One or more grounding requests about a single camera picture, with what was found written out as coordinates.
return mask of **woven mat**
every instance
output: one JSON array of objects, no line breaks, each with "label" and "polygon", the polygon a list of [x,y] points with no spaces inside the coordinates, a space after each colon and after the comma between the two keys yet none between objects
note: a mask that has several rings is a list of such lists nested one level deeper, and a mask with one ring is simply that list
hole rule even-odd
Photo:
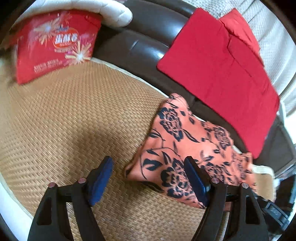
[{"label": "woven mat", "polygon": [[254,173],[257,184],[257,194],[274,201],[276,199],[276,190],[274,188],[274,179],[269,174]]},{"label": "woven mat", "polygon": [[[27,85],[0,68],[0,172],[34,215],[51,181],[85,177],[104,156],[115,161],[101,201],[93,207],[106,240],[191,240],[204,211],[123,180],[124,166],[145,139],[164,97],[105,65],[88,62]],[[75,240],[81,240],[69,205]]]}]

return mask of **black flower pattern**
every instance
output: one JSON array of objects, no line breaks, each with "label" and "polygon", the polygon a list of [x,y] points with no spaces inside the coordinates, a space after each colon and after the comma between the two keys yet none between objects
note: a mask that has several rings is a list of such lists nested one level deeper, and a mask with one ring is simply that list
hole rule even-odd
[{"label": "black flower pattern", "polygon": [[242,172],[240,178],[241,178],[242,180],[245,180],[245,179],[246,179],[246,174],[245,174],[244,172]]},{"label": "black flower pattern", "polygon": [[208,163],[206,166],[201,166],[202,169],[206,170],[207,173],[210,175],[210,177],[216,177],[220,181],[224,182],[225,177],[224,177],[224,172],[223,168],[219,165],[214,165],[212,163]]},{"label": "black flower pattern", "polygon": [[181,198],[193,194],[188,178],[184,171],[184,165],[176,158],[173,159],[172,167],[168,167],[160,174],[162,186],[171,187],[168,196]]},{"label": "black flower pattern", "polygon": [[174,95],[170,95],[169,99],[170,100],[176,100],[177,98]]},{"label": "black flower pattern", "polygon": [[243,166],[242,166],[242,164],[241,164],[240,161],[238,161],[238,163],[237,163],[237,169],[238,169],[240,172],[243,171]]},{"label": "black flower pattern", "polygon": [[230,146],[230,140],[226,136],[225,129],[222,127],[214,127],[213,131],[215,133],[216,139],[219,141],[220,147],[225,150],[228,146]]},{"label": "black flower pattern", "polygon": [[178,113],[174,109],[167,109],[163,107],[158,115],[161,119],[160,124],[164,127],[164,129],[174,138],[180,142],[184,136],[182,132],[182,123],[180,118],[178,117]]},{"label": "black flower pattern", "polygon": [[212,132],[213,130],[209,128],[204,121],[201,121],[200,124],[207,132]]}]

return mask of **bed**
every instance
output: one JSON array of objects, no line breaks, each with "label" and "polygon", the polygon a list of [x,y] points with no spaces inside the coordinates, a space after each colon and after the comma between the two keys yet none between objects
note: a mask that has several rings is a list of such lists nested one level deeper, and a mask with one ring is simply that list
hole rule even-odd
[{"label": "bed", "polygon": [[[220,6],[220,9],[223,9],[223,11],[218,11],[216,9],[217,5],[215,4],[215,1],[203,0],[188,2],[192,5],[212,10],[210,13],[215,17],[224,15],[231,10],[231,8],[237,7],[238,10],[244,12],[244,17],[246,19],[249,18],[249,24],[253,24],[254,28],[256,28],[256,24],[262,24],[259,23],[256,18],[260,18],[263,21],[266,21],[266,19],[269,18],[273,18],[274,21],[277,20],[276,17],[269,12],[268,9],[265,9],[265,6],[259,1],[237,1],[234,3],[232,2],[231,5],[227,5],[221,1],[220,3],[223,7]],[[279,41],[279,43],[286,41],[287,45],[290,45],[291,48],[295,48],[293,45],[293,39],[296,39],[294,38],[296,35],[294,35],[295,31],[292,25],[292,20],[287,20],[288,15],[281,15],[282,12],[279,11],[272,2],[265,2],[265,4],[271,8],[275,14],[278,14],[278,17],[289,30],[289,34],[292,37],[287,35],[288,32],[282,31],[280,37],[281,41]],[[245,152],[246,149],[243,142],[230,124],[179,84],[173,82],[170,78],[160,73],[155,68],[157,61],[162,58],[164,53],[168,50],[173,39],[193,13],[195,7],[182,1],[166,0],[127,0],[125,5],[133,12],[133,21],[124,28],[102,26],[97,37],[93,57],[103,60],[104,62],[100,62],[101,64],[119,69],[124,74],[144,82],[145,85],[154,88],[154,90],[162,96],[167,96],[172,92],[178,91],[178,93],[187,100],[193,114],[203,120],[208,120],[214,124],[225,127],[231,133],[235,145],[239,150]],[[9,24],[11,26],[11,23],[13,22],[14,21],[9,23],[9,21],[7,21],[4,23],[1,29],[1,37],[5,30],[7,28],[9,29]],[[277,30],[275,29],[276,27],[277,30],[283,28],[282,25],[276,23],[275,26],[269,28],[269,30],[272,29],[274,31],[271,32],[271,34],[277,33]],[[280,61],[282,61],[282,63],[276,65],[275,62],[277,62],[277,58],[271,58],[269,56],[270,53],[268,53],[268,50],[270,50],[268,38],[271,38],[272,35],[264,35],[262,29],[266,29],[266,27],[262,27],[257,32],[255,31],[254,34],[258,38],[260,38],[261,35],[261,42],[259,41],[259,43],[261,43],[261,55],[265,66],[267,66],[267,73],[274,81],[273,83],[275,86],[277,86],[277,82],[281,82],[281,78],[286,77],[289,79],[292,76],[294,71],[290,68],[290,66],[293,65],[292,58],[288,58],[285,54],[280,55]],[[274,52],[272,52],[272,54],[279,54],[276,52],[276,49],[278,48],[273,49]],[[278,85],[278,87],[279,93],[284,92],[286,89],[286,87],[283,88],[282,85]],[[281,178],[288,169],[294,167],[295,161],[296,151],[293,142],[285,128],[283,120],[277,117],[270,129],[263,151],[259,158],[254,160],[254,163],[256,165],[271,167],[274,170],[275,177]],[[19,241],[27,240],[30,222],[32,221],[32,214],[20,204],[13,192],[9,189],[4,178],[1,179],[1,184],[0,194],[1,197],[4,198],[1,199],[0,213],[14,236]]]}]

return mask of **red cushion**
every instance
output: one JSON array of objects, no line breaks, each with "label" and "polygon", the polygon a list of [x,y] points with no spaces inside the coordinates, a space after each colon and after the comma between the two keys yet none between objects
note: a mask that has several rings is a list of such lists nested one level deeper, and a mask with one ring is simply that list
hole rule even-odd
[{"label": "red cushion", "polygon": [[25,20],[17,40],[16,79],[24,84],[50,71],[92,56],[101,16],[70,10]]},{"label": "red cushion", "polygon": [[259,156],[279,97],[254,52],[220,21],[198,8],[157,67],[228,121]]},{"label": "red cushion", "polygon": [[260,46],[255,38],[251,28],[248,23],[244,19],[244,17],[237,11],[235,8],[231,10],[229,13],[219,18],[228,32],[232,35],[238,37],[242,40],[251,50],[253,50],[254,54],[257,55],[261,63],[263,61],[259,55]]}]

